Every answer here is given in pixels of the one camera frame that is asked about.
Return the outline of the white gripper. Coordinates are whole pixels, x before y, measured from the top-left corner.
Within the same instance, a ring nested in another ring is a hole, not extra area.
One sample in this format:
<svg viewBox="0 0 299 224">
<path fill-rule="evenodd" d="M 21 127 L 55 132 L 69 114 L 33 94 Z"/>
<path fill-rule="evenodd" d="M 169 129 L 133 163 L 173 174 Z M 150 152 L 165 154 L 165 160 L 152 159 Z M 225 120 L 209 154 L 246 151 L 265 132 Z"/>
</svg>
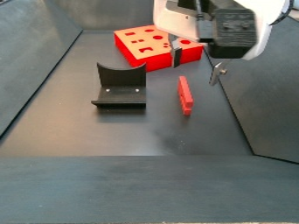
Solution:
<svg viewBox="0 0 299 224">
<path fill-rule="evenodd" d="M 178 39 L 198 41 L 198 15 L 213 8 L 244 7 L 253 11 L 256 20 L 256 44 L 241 57 L 252 60 L 265 49 L 272 26 L 278 23 L 290 10 L 290 0 L 153 0 L 153 24 L 168 33 L 172 66 L 180 65 L 182 49 Z M 218 77 L 226 73 L 228 59 L 218 62 L 209 77 L 213 86 Z"/>
</svg>

